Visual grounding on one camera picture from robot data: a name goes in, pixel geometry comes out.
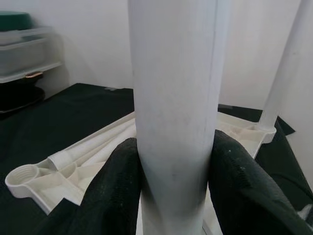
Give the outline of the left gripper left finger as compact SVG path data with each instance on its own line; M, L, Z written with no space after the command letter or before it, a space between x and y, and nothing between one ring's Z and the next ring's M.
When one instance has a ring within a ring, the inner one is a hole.
M142 167L126 139L96 174L80 205L63 199L32 235L135 235Z

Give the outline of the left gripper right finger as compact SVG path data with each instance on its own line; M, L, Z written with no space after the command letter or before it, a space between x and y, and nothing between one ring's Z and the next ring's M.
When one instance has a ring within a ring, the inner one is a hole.
M219 130L208 187L223 235L313 235L276 182L239 142Z

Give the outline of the black tablecloth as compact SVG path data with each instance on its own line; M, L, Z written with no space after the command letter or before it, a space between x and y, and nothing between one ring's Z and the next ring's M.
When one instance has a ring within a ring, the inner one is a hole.
M77 83L43 102L0 119L0 235L32 235L46 214L30 198L15 198L4 179L16 167L34 164L134 110L133 91ZM313 204L313 192L287 141L294 132L283 119L256 161L274 178L296 210Z

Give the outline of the black round wok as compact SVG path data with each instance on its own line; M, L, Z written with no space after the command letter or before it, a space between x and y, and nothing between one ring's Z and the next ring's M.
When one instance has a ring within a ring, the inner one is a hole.
M36 86L44 73L36 71L24 78L0 83L0 115L6 115L36 104L45 98L45 91Z

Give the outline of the clear plastic storage box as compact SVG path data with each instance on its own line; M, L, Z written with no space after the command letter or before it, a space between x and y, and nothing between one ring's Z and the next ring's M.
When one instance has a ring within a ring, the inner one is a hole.
M55 39L50 27L0 32L0 84L60 66Z

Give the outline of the green container lid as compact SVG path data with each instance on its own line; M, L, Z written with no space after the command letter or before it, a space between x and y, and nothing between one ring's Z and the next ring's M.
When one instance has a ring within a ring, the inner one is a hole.
M28 30L33 27L30 14L16 11L0 11L0 32Z

